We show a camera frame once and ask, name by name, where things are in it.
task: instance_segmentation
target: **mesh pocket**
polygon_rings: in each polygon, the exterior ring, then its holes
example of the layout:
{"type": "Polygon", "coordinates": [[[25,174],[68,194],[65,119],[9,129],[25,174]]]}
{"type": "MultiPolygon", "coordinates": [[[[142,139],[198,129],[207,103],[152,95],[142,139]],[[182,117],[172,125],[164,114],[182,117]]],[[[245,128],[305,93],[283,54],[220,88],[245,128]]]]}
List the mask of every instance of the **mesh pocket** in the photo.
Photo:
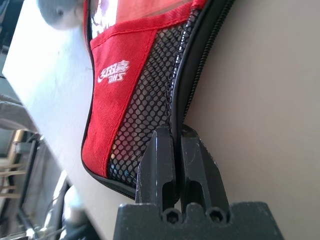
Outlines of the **mesh pocket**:
{"type": "Polygon", "coordinates": [[[173,85],[199,12],[194,9],[186,23],[158,31],[112,145],[109,179],[135,187],[138,165],[154,130],[170,126],[173,85]]]}

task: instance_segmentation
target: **zipper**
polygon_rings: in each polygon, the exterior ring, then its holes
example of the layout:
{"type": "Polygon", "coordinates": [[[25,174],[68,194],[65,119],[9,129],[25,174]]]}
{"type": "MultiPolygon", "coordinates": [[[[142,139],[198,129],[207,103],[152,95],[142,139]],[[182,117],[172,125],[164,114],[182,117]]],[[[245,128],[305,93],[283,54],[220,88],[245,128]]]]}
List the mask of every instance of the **zipper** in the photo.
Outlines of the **zipper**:
{"type": "Polygon", "coordinates": [[[197,88],[197,85],[198,85],[198,82],[200,80],[200,76],[201,76],[201,73],[204,69],[204,66],[205,66],[205,63],[206,63],[206,60],[208,58],[208,55],[209,55],[209,52],[211,50],[211,47],[212,45],[214,44],[215,42],[215,39],[218,35],[218,32],[222,26],[222,24],[224,23],[233,3],[234,3],[235,0],[229,0],[223,10],[221,11],[221,14],[216,22],[216,24],[214,25],[214,28],[209,36],[209,39],[205,45],[205,48],[204,48],[204,51],[203,51],[203,54],[202,54],[202,57],[200,59],[200,63],[197,67],[197,70],[196,70],[196,75],[195,75],[195,78],[194,78],[194,81],[193,81],[193,84],[192,84],[192,88],[191,88],[191,92],[190,92],[190,95],[189,95],[189,98],[188,98],[188,101],[187,101],[187,104],[185,106],[185,110],[184,110],[184,115],[183,115],[183,120],[185,120],[185,117],[187,115],[187,112],[188,112],[188,109],[190,107],[190,104],[192,102],[192,99],[194,98],[194,94],[196,92],[196,88],[197,88]]]}
{"type": "Polygon", "coordinates": [[[115,188],[113,188],[113,187],[110,187],[110,186],[108,186],[108,185],[105,185],[105,186],[108,187],[109,189],[111,189],[111,190],[113,190],[113,191],[115,191],[115,192],[123,195],[123,196],[126,196],[127,198],[130,198],[130,199],[132,199],[132,200],[135,200],[134,197],[132,197],[132,196],[130,196],[130,195],[128,195],[128,194],[125,194],[125,193],[123,193],[122,191],[119,191],[119,190],[117,190],[117,189],[115,189],[115,188]]]}

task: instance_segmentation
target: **black zipper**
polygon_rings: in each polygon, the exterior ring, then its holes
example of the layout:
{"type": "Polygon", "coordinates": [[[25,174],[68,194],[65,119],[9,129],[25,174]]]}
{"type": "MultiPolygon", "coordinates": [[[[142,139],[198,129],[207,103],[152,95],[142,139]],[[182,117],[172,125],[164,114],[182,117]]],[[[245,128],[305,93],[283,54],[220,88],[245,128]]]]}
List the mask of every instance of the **black zipper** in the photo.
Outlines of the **black zipper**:
{"type": "Polygon", "coordinates": [[[191,88],[191,92],[190,92],[190,96],[188,98],[188,101],[187,101],[187,104],[185,106],[185,109],[184,109],[184,115],[183,115],[183,120],[185,120],[185,117],[187,115],[187,112],[188,112],[188,109],[190,107],[190,104],[192,102],[192,99],[194,98],[194,95],[195,95],[195,92],[196,92],[196,88],[197,88],[197,85],[198,85],[198,82],[200,80],[200,76],[202,74],[202,71],[204,69],[204,66],[205,66],[205,63],[206,63],[206,60],[208,58],[208,55],[210,53],[210,50],[211,50],[211,47],[212,45],[214,44],[215,42],[215,39],[218,35],[218,32],[222,26],[222,24],[224,23],[233,3],[234,3],[235,0],[229,0],[223,10],[221,11],[221,14],[219,16],[219,19],[217,20],[216,24],[214,25],[213,27],[213,31],[211,32],[209,38],[208,38],[208,41],[205,45],[205,48],[204,48],[204,51],[202,53],[202,57],[200,59],[200,62],[199,62],[199,65],[197,67],[197,70],[196,70],[196,75],[195,75],[195,78],[194,78],[194,81],[193,81],[193,84],[192,84],[192,88],[191,88]]]}

